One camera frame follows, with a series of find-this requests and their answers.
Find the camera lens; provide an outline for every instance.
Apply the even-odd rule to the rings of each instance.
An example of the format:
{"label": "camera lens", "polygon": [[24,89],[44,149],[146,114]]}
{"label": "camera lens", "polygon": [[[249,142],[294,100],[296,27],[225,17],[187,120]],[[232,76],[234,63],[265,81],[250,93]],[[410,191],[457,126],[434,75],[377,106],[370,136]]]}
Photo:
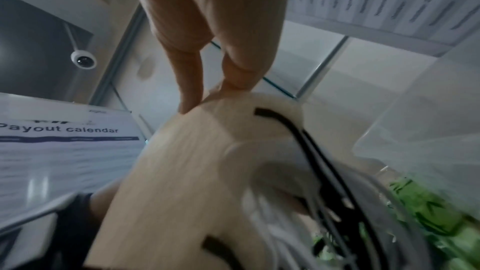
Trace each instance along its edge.
{"label": "camera lens", "polygon": [[94,60],[87,56],[80,56],[76,59],[76,62],[80,67],[84,68],[90,68],[95,64]]}

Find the security camera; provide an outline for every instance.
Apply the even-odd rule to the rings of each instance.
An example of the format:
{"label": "security camera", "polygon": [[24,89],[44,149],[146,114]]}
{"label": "security camera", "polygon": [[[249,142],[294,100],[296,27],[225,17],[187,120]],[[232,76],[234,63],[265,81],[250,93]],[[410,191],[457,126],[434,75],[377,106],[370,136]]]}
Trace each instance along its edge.
{"label": "security camera", "polygon": [[70,56],[75,66],[83,70],[94,69],[97,66],[97,59],[92,53],[84,50],[75,50]]}
{"label": "security camera", "polygon": [[88,51],[80,50],[77,47],[77,42],[75,41],[75,37],[72,33],[72,30],[70,29],[69,24],[66,22],[64,22],[63,24],[65,26],[68,38],[70,39],[71,46],[73,47],[73,53],[70,55],[71,62],[75,66],[83,70],[95,69],[95,67],[97,66],[97,59],[95,58],[95,56]]}

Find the transparent plastic bag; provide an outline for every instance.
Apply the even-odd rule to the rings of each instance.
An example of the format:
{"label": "transparent plastic bag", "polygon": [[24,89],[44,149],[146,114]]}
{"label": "transparent plastic bag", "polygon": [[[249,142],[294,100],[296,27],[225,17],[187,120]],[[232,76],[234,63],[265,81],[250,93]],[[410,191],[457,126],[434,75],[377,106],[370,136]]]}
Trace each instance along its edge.
{"label": "transparent plastic bag", "polygon": [[480,219],[480,33],[438,59],[353,147]]}

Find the white camera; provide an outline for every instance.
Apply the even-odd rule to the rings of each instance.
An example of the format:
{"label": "white camera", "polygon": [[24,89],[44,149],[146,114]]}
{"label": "white camera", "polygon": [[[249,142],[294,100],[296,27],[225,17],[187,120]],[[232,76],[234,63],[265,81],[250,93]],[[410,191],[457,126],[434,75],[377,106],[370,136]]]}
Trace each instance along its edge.
{"label": "white camera", "polygon": [[80,69],[91,70],[97,66],[95,56],[84,50],[75,50],[70,56],[71,61]]}

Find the hand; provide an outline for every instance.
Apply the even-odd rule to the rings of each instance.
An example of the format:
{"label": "hand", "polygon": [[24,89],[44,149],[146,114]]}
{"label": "hand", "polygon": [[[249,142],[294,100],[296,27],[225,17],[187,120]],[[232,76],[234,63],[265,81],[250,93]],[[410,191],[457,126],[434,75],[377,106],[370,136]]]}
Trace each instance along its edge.
{"label": "hand", "polygon": [[251,90],[272,65],[287,0],[140,0],[180,89],[178,111],[203,97],[200,50],[215,36],[225,52],[219,91]]}

